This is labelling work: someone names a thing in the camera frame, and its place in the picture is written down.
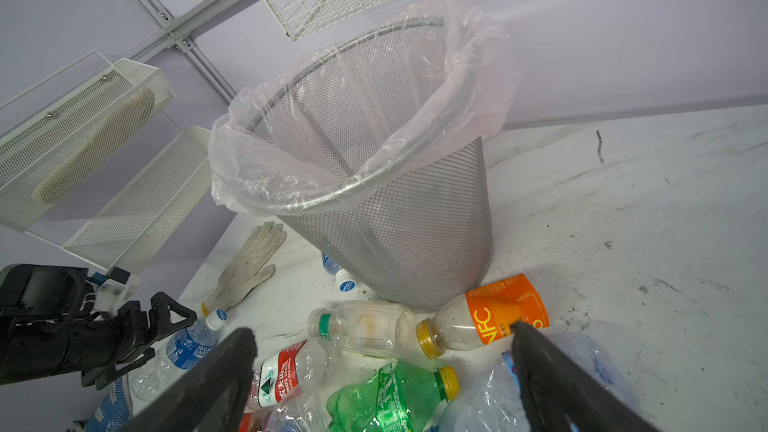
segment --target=yellow bottle cap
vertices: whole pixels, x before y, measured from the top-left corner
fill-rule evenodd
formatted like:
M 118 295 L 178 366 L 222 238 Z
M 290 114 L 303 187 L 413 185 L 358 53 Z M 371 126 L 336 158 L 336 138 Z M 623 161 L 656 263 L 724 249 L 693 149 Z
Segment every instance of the yellow bottle cap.
M 422 346 L 424 355 L 430 359 L 440 357 L 446 351 L 446 348 L 442 346 L 442 341 L 436 340 L 436 335 L 437 325 L 433 319 L 428 318 L 416 326 L 418 344 Z
M 442 386 L 446 389 L 446 398 L 450 402 L 456 398 L 462 386 L 458 383 L 456 371 L 450 365 L 440 369 L 440 377 L 442 378 Z

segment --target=juice bottle with orange label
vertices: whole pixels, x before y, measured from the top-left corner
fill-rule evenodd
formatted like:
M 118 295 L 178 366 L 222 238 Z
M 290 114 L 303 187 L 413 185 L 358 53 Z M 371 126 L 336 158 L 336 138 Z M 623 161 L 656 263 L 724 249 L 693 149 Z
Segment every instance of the juice bottle with orange label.
M 542 298 L 523 274 L 452 299 L 434 318 L 418 323 L 416 336 L 424 354 L 436 358 L 447 349 L 472 350 L 507 337 L 517 321 L 549 327 Z

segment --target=green label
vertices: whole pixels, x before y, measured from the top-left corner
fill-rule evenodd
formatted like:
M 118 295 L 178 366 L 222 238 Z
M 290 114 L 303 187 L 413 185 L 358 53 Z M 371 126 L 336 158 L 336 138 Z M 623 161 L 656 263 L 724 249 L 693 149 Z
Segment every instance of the green label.
M 320 324 L 318 326 L 320 336 L 328 340 L 331 339 L 330 334 L 331 314 L 323 314 L 320 316 Z
M 395 377 L 396 364 L 379 369 L 379 393 L 376 396 L 376 421 L 382 432 L 413 432 L 408 412 L 402 402 L 400 384 Z

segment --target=wire mesh trash can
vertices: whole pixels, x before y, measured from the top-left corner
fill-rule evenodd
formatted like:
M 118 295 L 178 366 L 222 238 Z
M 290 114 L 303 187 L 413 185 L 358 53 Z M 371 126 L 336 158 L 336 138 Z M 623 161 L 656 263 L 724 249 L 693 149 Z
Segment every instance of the wire mesh trash can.
M 414 56 L 417 65 L 402 63 Z M 333 174 L 348 179 L 381 145 L 370 126 L 371 104 L 398 130 L 443 83 L 445 59 L 442 19 L 411 20 L 365 34 L 320 57 L 278 90 L 256 118 L 255 134 L 281 149 L 286 140 L 317 140 Z M 330 85 L 350 74 L 365 76 L 357 81 L 357 90 Z M 338 93 L 329 96 L 328 90 Z M 291 138 L 276 136 L 269 120 L 259 120 L 297 111 L 309 130 L 295 128 Z M 351 137 L 354 147 L 348 143 Z M 376 174 L 370 175 L 372 183 Z M 309 213 L 279 217 L 390 301 L 417 310 L 435 308 L 479 284 L 491 260 L 480 138 L 427 166 L 377 183 L 357 207 L 311 213 L 322 200 L 296 204 L 297 210 Z

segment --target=white bottle cap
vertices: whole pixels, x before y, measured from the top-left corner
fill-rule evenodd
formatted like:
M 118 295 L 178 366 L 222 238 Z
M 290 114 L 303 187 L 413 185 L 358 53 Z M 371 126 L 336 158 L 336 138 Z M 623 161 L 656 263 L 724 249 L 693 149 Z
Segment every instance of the white bottle cap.
M 205 324 L 212 331 L 217 331 L 224 326 L 226 322 L 226 312 L 218 308 L 212 314 L 205 318 Z
M 347 270 L 340 268 L 336 273 L 336 286 L 341 292 L 349 292 L 355 288 L 357 282 L 354 277 Z

